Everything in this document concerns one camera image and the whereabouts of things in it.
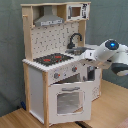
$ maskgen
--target oven door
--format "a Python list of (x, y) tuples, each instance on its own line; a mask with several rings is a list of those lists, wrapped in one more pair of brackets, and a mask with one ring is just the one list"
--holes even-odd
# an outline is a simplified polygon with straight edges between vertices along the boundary
[(49, 87), (49, 123), (90, 120), (93, 82), (54, 84)]
[(67, 5), (67, 20), (82, 19), (82, 6), (83, 4)]

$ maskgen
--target backsplash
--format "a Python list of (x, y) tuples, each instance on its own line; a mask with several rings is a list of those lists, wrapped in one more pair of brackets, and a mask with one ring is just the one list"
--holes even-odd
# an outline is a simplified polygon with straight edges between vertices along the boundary
[[(67, 49), (70, 37), (78, 33), (79, 22), (35, 27), (31, 31), (33, 58), (44, 56)], [(78, 36), (73, 38), (73, 43), (78, 46)]]

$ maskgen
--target wall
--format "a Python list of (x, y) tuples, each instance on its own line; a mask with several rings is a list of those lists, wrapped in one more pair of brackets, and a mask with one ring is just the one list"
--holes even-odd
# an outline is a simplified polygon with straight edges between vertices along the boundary
[[(86, 1), (92, 2), (90, 20), (87, 21), (86, 43), (100, 45), (103, 41), (114, 38), (119, 43), (128, 45), (128, 1)], [(15, 110), (21, 101), (25, 101), (22, 66), (25, 55), (20, 4), (43, 2), (54, 3), (60, 0), (0, 1), (0, 116)], [(106, 70), (103, 72), (103, 79), (128, 88), (127, 76), (117, 77)]]

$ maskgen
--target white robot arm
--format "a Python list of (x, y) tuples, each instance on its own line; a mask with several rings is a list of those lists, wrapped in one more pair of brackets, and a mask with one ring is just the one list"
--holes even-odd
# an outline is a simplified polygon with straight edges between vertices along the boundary
[(111, 70), (118, 76), (128, 75), (128, 47), (113, 39), (103, 42), (95, 50), (86, 50), (79, 61), (89, 65)]

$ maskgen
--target stovetop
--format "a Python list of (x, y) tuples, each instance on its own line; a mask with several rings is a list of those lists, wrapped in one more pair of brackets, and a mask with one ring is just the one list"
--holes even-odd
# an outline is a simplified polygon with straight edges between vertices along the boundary
[(67, 61), (69, 59), (73, 59), (73, 57), (61, 53), (54, 53), (40, 58), (36, 58), (33, 61), (48, 67), (57, 63)]

